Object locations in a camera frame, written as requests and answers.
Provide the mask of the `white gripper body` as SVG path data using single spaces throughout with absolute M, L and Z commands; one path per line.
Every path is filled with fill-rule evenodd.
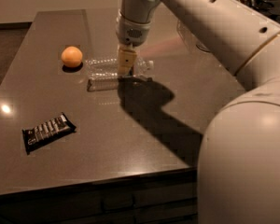
M 139 47 L 147 40 L 151 23 L 137 23 L 126 19 L 121 12 L 116 18 L 116 35 L 120 44 Z

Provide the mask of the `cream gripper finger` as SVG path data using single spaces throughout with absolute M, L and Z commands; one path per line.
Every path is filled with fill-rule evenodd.
M 127 76 L 135 63 L 137 52 L 133 46 L 119 45 L 118 47 L 118 75 L 120 77 Z

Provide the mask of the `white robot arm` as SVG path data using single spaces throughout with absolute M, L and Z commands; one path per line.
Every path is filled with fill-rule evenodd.
M 199 224 L 280 224 L 280 24 L 236 0 L 122 0 L 119 56 L 132 54 L 164 4 L 240 92 L 205 129 L 197 170 Z

